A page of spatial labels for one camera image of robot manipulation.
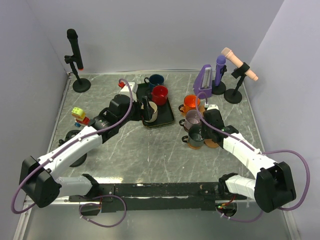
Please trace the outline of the cream mug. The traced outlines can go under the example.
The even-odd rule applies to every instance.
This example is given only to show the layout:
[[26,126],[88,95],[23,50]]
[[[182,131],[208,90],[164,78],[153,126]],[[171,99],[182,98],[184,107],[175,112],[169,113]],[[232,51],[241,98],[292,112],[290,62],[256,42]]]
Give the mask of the cream mug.
[[158,106],[153,102],[153,101],[149,101],[148,102],[150,107],[153,109],[153,113],[151,115],[151,118],[148,117],[147,113],[144,111],[144,105],[141,105],[141,110],[142,110],[142,117],[143,117],[143,121],[146,123],[153,123],[156,121],[157,117],[158,117]]

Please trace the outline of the lilac mug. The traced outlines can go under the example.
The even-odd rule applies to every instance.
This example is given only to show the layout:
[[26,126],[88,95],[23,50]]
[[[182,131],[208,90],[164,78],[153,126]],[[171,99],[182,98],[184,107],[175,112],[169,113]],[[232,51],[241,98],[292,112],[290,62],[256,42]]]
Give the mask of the lilac mug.
[[185,126],[189,130],[191,127],[200,126],[201,124],[202,124],[201,119],[198,115],[198,112],[195,109],[188,111],[184,119],[181,119],[179,121],[179,125],[181,127]]

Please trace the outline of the light wood coaster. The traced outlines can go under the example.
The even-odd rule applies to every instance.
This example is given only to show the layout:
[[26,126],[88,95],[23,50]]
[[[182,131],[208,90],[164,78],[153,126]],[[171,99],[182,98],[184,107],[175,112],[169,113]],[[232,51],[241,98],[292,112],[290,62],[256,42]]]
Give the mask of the light wood coaster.
[[193,146],[193,145],[191,145],[189,143],[187,145],[188,145],[189,148],[191,148],[193,150],[198,150],[198,149],[200,149],[202,147],[202,146]]
[[204,144],[205,144],[207,147],[213,148],[213,149],[220,147],[219,144],[216,143],[216,142],[214,142],[212,139],[205,139],[205,140],[204,140]]

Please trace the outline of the dark green mug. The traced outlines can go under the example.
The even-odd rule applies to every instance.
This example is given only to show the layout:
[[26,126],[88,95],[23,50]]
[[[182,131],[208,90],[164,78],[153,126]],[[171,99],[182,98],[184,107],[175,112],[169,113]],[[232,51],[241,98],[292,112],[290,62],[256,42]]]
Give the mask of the dark green mug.
[[183,143],[190,144],[195,147],[204,145],[204,137],[202,135],[202,127],[200,125],[192,126],[189,129],[188,135],[181,138]]

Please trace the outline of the orange mug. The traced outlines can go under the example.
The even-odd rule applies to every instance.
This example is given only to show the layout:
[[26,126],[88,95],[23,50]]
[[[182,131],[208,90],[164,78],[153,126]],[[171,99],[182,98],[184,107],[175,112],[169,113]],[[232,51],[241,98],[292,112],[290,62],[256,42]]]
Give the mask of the orange mug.
[[178,107],[178,110],[180,111],[180,113],[185,116],[187,114],[188,111],[190,110],[195,110],[196,106],[200,106],[201,104],[201,100],[197,98],[196,95],[194,94],[189,94],[187,95],[184,100],[183,100],[183,104],[181,104]]

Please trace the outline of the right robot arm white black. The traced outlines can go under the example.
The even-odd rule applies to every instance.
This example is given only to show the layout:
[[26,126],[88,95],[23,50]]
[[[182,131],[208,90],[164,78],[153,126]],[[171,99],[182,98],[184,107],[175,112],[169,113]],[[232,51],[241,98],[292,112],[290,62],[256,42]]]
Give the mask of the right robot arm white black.
[[254,176],[253,179],[238,173],[224,174],[219,178],[218,193],[223,199],[234,194],[255,200],[266,213],[294,201],[297,197],[291,168],[285,162],[263,155],[244,139],[232,125],[226,126],[218,108],[203,112],[201,134],[236,157]]

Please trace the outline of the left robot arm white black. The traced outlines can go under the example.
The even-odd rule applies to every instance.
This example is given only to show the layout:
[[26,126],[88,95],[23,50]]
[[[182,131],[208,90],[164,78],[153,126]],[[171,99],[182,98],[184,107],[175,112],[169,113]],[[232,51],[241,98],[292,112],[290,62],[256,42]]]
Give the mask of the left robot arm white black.
[[80,195],[87,201],[99,195],[97,181],[88,174],[64,179],[61,174],[71,164],[94,148],[104,144],[129,121],[150,120],[155,110],[146,96],[141,101],[117,94],[78,134],[57,149],[35,159],[27,157],[21,166],[19,187],[39,208],[56,198]]

